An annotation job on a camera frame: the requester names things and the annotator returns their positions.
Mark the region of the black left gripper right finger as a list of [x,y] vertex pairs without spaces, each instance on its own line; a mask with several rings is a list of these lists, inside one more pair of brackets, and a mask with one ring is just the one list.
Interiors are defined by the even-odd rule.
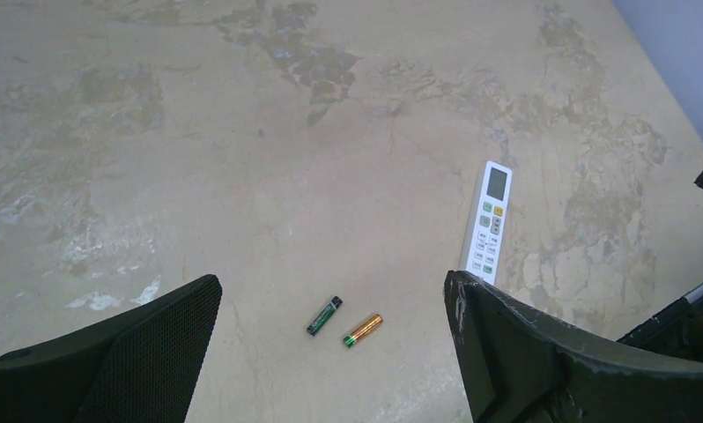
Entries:
[[618,340],[466,271],[443,295],[476,422],[703,422],[703,284]]

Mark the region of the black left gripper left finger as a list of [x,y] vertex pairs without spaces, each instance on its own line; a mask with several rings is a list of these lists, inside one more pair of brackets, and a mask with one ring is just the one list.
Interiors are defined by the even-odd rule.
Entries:
[[183,422],[222,298],[208,274],[0,356],[0,422]]

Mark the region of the white remote control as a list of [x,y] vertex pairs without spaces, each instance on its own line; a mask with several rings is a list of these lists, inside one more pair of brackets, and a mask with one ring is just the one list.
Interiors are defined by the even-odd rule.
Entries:
[[487,160],[474,188],[459,269],[495,285],[507,222],[513,171]]

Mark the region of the gold green AAA battery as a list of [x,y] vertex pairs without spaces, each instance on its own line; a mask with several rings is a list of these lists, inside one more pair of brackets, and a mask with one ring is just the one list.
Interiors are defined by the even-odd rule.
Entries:
[[347,348],[354,347],[359,341],[368,337],[377,330],[383,323],[383,318],[379,314],[370,315],[365,321],[351,329],[344,337],[343,343]]

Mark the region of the green black AAA battery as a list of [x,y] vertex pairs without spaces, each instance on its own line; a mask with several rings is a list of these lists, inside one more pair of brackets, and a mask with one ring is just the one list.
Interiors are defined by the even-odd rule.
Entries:
[[313,319],[313,321],[307,326],[307,333],[314,337],[328,322],[328,320],[338,311],[342,304],[343,300],[340,297],[332,297],[329,302],[320,310],[320,312]]

